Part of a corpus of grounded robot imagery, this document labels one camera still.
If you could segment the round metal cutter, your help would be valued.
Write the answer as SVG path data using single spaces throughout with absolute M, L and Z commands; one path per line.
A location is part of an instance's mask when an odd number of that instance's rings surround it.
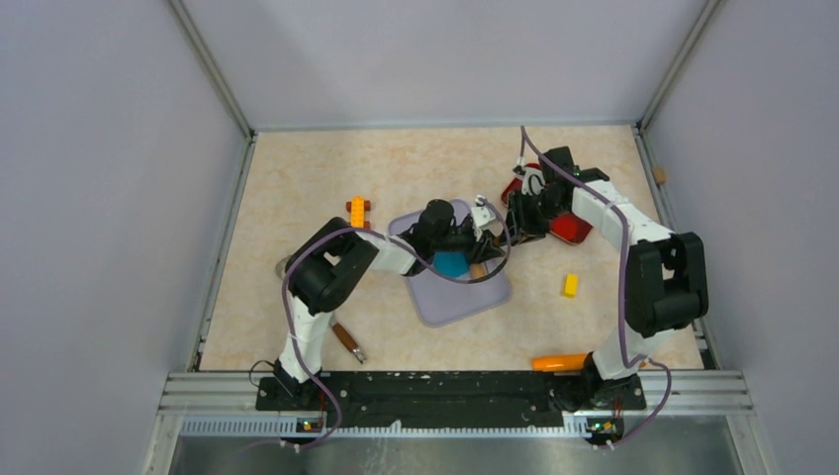
M 285 278 L 290 259 L 290 256 L 285 256 L 276 262 L 274 272 L 278 279 L 283 280 Z

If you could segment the blue dough piece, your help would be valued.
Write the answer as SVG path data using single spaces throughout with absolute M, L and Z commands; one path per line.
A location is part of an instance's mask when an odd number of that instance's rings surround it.
M 463 252 L 437 252 L 433 258 L 434 268 L 443 276 L 459 278 L 469 272 L 469 264 Z

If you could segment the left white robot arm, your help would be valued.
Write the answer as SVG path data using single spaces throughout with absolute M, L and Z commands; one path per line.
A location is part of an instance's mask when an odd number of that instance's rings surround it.
M 324 338 L 334 312 L 341 307 L 369 270 L 413 277 L 432 271 L 440 252 L 458 251 L 469 264 L 492 259 L 507 261 L 513 233 L 490 226 L 503 215 L 485 198 L 457 220 L 450 202 L 431 200 L 417 220 L 397 235 L 356 228 L 347 220 L 329 220 L 284 265 L 283 305 L 288 321 L 285 346 L 274 363 L 281 381 L 280 397 L 294 409 L 305 409 L 316 399 L 313 378 L 323 367 Z

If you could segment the lavender plastic tray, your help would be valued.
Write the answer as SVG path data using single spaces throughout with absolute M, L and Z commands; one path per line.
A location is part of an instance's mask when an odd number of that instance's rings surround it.
M 456 223 L 470 214 L 470 206 L 459 199 L 451 201 Z M 395 218 L 388 225 L 388 234 L 397 235 L 418 221 L 421 211 Z M 430 270 L 403 279 L 413 304 L 424 325 L 439 328 L 499 307 L 512 295 L 512 284 L 504 271 L 477 284 L 457 284 Z

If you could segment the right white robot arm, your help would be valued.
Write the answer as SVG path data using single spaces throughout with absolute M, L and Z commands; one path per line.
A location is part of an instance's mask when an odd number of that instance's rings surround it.
M 580 381 L 583 400 L 605 408 L 620 393 L 618 380 L 672 333 L 706 315 L 704 247 L 695 233 L 676 233 L 646 216 L 600 169 L 582 169 L 571 150 L 548 150 L 538 164 L 517 161 L 502 195 L 514 244 L 552 233 L 556 221 L 573 217 L 597 231 L 620 254 L 618 323 L 587 358 Z

